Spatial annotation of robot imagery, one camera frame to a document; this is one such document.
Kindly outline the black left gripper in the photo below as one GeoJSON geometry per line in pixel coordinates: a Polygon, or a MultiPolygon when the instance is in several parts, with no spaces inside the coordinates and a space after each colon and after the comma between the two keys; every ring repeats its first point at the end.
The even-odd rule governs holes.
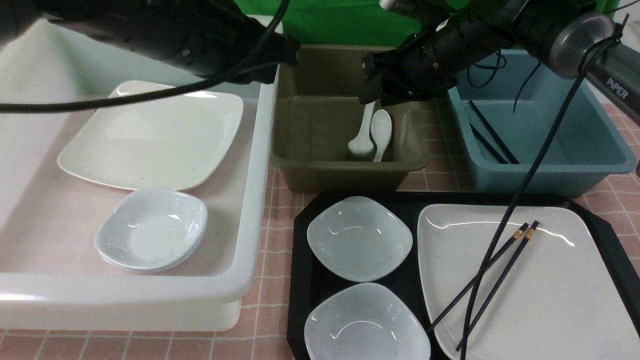
{"type": "Polygon", "coordinates": [[[210,39],[199,56],[199,76],[203,79],[221,75],[225,71],[240,68],[224,78],[225,82],[247,85],[253,82],[272,84],[280,64],[298,64],[301,43],[292,36],[274,32],[261,48],[259,39],[266,27],[257,20],[249,20],[231,41],[210,39]]]}

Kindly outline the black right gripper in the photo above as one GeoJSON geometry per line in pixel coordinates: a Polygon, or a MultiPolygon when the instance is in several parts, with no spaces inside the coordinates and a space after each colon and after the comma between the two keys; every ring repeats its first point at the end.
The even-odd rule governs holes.
{"type": "Polygon", "coordinates": [[[426,101],[450,89],[455,75],[481,58],[475,30],[470,23],[450,22],[438,31],[410,36],[400,47],[367,53],[361,60],[365,81],[359,102],[390,106],[426,101]]]}

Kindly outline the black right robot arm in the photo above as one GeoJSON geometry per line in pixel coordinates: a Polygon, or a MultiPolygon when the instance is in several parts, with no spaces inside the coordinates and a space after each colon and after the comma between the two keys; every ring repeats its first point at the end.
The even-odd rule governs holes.
{"type": "Polygon", "coordinates": [[[595,0],[382,0],[382,9],[419,21],[420,31],[392,50],[367,54],[359,91],[363,105],[429,101],[457,75],[519,47],[562,79],[586,78],[624,114],[639,121],[639,53],[620,42],[623,30],[595,0]]]}

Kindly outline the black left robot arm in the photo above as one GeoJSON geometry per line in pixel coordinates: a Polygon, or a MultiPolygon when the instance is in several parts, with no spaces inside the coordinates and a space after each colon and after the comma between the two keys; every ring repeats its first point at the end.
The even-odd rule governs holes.
{"type": "Polygon", "coordinates": [[[266,30],[233,0],[3,0],[1,43],[50,24],[202,79],[233,68],[266,30]]]}

